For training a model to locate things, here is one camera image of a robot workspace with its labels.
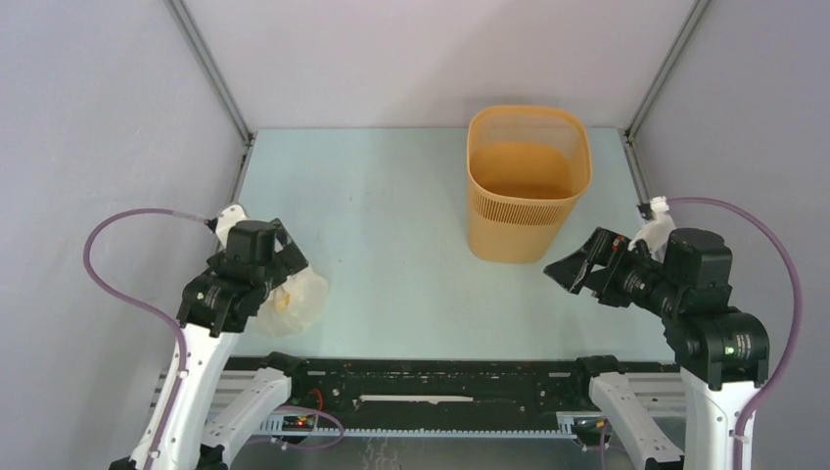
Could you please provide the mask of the translucent cream trash bag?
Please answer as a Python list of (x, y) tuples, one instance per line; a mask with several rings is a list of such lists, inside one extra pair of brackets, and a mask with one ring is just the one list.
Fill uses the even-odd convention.
[(303, 333), (320, 318), (328, 293), (328, 281), (309, 266), (272, 290), (250, 324), (272, 338)]

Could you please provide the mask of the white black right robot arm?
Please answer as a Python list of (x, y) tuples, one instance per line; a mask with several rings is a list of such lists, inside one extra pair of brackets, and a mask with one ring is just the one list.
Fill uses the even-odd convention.
[(574, 253), (543, 272), (572, 294), (599, 304), (638, 306), (658, 317), (686, 399), (680, 449), (635, 397), (612, 355), (576, 360), (575, 405), (598, 407), (637, 469), (731, 469), (738, 418), (766, 382), (769, 338), (753, 315), (730, 305), (732, 252), (711, 231), (675, 228), (660, 241), (596, 229)]

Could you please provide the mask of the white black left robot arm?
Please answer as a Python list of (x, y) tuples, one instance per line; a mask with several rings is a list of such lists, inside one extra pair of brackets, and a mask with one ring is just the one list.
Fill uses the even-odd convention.
[(298, 407), (308, 380), (302, 359), (272, 352), (222, 412), (209, 410), (222, 371), (250, 318), (308, 261), (279, 219), (240, 220), (224, 248), (186, 285), (176, 315), (177, 347), (145, 436), (113, 469), (226, 469), (278, 406)]

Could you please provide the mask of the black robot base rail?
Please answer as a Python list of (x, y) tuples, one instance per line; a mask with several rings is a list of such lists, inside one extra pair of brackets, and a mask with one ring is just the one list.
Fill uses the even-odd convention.
[(254, 434), (286, 437), (570, 439), (603, 414), (587, 395), (589, 360), (308, 358), (290, 404), (320, 409), (310, 432), (280, 430), (275, 411)]

